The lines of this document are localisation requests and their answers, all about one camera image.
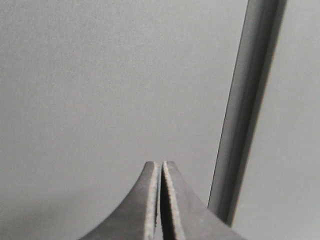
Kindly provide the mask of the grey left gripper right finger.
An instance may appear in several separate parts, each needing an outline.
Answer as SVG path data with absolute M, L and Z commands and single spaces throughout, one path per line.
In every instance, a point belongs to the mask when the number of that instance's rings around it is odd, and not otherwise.
M 162 164 L 160 218 L 164 240 L 243 239 L 207 209 L 173 161 Z

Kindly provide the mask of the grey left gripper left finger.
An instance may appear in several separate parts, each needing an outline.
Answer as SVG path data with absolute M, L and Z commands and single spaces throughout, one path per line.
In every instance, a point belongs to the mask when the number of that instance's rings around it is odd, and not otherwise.
M 159 165 L 147 161 L 118 207 L 83 240 L 153 240 L 157 224 Z

